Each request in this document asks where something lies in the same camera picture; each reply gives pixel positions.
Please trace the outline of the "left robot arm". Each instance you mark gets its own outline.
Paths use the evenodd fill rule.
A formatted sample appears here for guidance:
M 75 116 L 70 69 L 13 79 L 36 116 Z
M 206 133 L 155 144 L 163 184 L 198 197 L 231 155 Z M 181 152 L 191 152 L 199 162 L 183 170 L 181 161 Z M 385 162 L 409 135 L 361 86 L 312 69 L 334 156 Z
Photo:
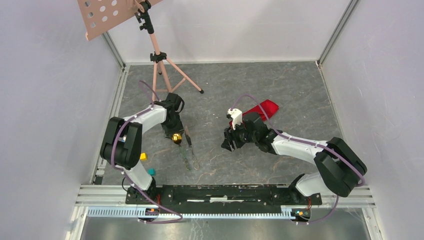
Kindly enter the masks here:
M 184 106 L 178 94 L 169 93 L 165 100 L 154 101 L 148 108 L 125 118 L 112 117 L 107 123 L 100 157 L 128 179 L 145 204 L 156 200 L 157 190 L 155 179 L 141 161 L 143 134 L 160 125 L 167 139 L 180 144 L 184 133 L 180 112 Z

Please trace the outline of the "red cloth napkin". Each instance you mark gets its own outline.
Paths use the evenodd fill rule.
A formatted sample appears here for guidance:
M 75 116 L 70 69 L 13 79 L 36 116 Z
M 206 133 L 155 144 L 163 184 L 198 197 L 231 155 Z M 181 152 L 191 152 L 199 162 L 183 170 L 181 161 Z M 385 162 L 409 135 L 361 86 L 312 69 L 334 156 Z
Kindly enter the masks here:
M 256 106 L 247 111 L 242 111 L 242 124 L 237 125 L 235 130 L 238 129 L 249 129 L 249 130 L 257 130 L 257 129 L 266 129 L 266 122 L 273 117 L 278 111 L 280 107 L 273 101 L 267 99 L 258 103 Z

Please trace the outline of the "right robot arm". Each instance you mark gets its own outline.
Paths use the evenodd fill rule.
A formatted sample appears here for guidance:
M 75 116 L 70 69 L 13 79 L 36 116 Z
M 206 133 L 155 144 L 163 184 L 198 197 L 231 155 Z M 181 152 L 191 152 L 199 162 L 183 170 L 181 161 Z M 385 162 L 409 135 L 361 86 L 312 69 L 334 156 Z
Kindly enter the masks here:
M 310 140 L 268 128 L 257 112 L 227 112 L 229 127 L 224 130 L 222 148 L 229 151 L 245 144 L 255 144 L 262 152 L 289 156 L 313 164 L 317 172 L 299 175 L 289 186 L 289 199 L 302 204 L 309 197 L 330 191 L 346 198 L 362 185 L 368 169 L 356 153 L 339 138 L 329 141 Z

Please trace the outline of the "iridescent spoon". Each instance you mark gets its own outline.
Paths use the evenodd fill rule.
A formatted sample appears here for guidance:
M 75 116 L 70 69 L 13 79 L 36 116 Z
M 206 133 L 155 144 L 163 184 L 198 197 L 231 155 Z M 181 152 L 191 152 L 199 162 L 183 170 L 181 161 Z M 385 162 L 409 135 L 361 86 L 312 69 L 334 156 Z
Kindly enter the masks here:
M 185 154 L 185 151 L 183 149 L 183 146 L 182 146 L 182 140 L 183 140 L 183 138 L 182 138 L 181 134 L 180 133 L 174 133 L 171 136 L 171 139 L 178 146 L 178 149 L 179 149 L 179 151 L 180 151 L 180 153 L 182 155 L 182 158 L 183 158 L 184 165 L 185 165 L 186 169 L 188 171 L 191 171 L 192 168 L 191 168 L 191 166 L 189 164 L 188 158 L 187 158 L 187 156 Z

